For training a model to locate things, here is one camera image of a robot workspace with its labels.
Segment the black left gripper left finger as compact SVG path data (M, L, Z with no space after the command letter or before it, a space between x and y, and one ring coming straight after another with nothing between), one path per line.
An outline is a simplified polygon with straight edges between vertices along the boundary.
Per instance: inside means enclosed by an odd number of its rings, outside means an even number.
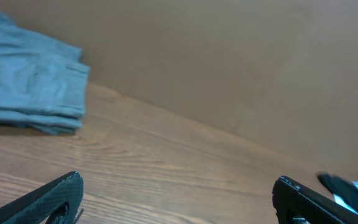
M83 178L71 171L0 208L0 224L76 224Z

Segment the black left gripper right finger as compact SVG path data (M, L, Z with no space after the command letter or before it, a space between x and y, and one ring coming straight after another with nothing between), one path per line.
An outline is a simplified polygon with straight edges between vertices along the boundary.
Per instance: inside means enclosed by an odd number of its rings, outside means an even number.
M358 215L297 181L281 176L272 190L279 224L358 224Z

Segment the grey shorts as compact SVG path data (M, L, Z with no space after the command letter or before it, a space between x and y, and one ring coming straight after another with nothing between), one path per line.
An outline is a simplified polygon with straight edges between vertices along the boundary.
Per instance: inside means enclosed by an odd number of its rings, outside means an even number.
M0 124L48 134L81 128L90 73L82 52L0 11Z

